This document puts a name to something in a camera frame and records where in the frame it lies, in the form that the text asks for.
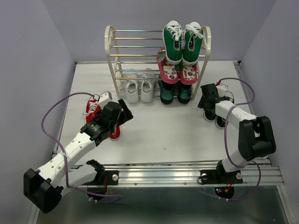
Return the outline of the black canvas sneaker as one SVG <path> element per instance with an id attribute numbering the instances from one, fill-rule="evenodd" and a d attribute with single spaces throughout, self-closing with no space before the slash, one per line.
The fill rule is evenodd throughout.
<path id="1" fill-rule="evenodd" d="M 209 110 L 204 110 L 204 119 L 208 122 L 212 122 L 216 119 L 216 115 Z"/>
<path id="2" fill-rule="evenodd" d="M 234 95 L 233 95 L 233 93 L 231 91 L 226 91 L 224 97 L 225 97 L 226 100 L 230 100 L 232 103 L 235 102 Z M 216 126 L 218 128 L 224 129 L 224 127 L 225 127 L 225 121 L 226 120 L 224 118 L 217 116 L 216 120 L 215 120 L 215 124 L 216 124 Z"/>

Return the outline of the white sneaker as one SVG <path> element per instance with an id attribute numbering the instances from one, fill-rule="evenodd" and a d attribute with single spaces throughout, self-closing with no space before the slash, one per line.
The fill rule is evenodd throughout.
<path id="1" fill-rule="evenodd" d="M 145 73 L 142 75 L 141 84 L 141 101 L 150 103 L 153 99 L 153 91 L 155 86 L 155 73 L 151 68 L 146 68 Z"/>
<path id="2" fill-rule="evenodd" d="M 129 71 L 126 74 L 126 78 L 130 78 L 125 80 L 125 91 L 127 101 L 131 104 L 137 103 L 139 99 L 138 80 L 135 79 L 137 78 L 137 73 L 135 71 Z"/>

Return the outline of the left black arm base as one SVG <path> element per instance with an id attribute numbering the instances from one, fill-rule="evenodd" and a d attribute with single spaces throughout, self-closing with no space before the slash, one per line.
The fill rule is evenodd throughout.
<path id="1" fill-rule="evenodd" d="M 119 171 L 118 170 L 108 170 L 102 164 L 96 160 L 89 160 L 86 162 L 87 168 L 90 171 L 86 171 L 84 178 L 86 181 L 83 182 L 83 186 L 87 185 L 97 185 L 97 186 L 107 186 L 107 185 L 118 185 L 119 182 Z"/>

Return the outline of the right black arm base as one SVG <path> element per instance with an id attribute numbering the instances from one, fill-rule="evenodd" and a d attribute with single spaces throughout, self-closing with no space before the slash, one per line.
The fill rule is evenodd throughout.
<path id="1" fill-rule="evenodd" d="M 243 179 L 240 170 L 227 173 L 222 165 L 217 165 L 215 169 L 201 170 L 197 182 L 201 185 L 242 184 Z"/>

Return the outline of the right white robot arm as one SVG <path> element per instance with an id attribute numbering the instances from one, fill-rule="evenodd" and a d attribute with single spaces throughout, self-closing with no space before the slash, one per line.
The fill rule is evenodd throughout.
<path id="1" fill-rule="evenodd" d="M 218 162 L 215 177 L 220 182 L 231 178 L 232 172 L 247 166 L 256 158 L 275 153 L 276 143 L 271 121 L 266 116 L 258 117 L 236 106 L 225 95 L 227 86 L 206 84 L 201 86 L 202 97 L 198 108 L 204 110 L 208 121 L 215 121 L 225 130 L 224 143 L 227 157 Z M 227 127 L 231 124 L 238 130 L 238 148 L 233 153 L 228 151 Z"/>

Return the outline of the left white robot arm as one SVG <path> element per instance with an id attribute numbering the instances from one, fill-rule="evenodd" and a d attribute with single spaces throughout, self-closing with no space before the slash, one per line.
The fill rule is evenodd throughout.
<path id="1" fill-rule="evenodd" d="M 43 213 L 52 211 L 69 190 L 86 183 L 103 187 L 102 194 L 87 192 L 92 200 L 96 202 L 106 197 L 107 184 L 117 182 L 112 180 L 112 173 L 105 173 L 103 165 L 89 160 L 75 171 L 70 171 L 70 168 L 132 118 L 132 112 L 123 99 L 107 102 L 95 118 L 86 123 L 66 147 L 61 148 L 60 153 L 37 170 L 30 168 L 25 172 L 24 196 Z"/>

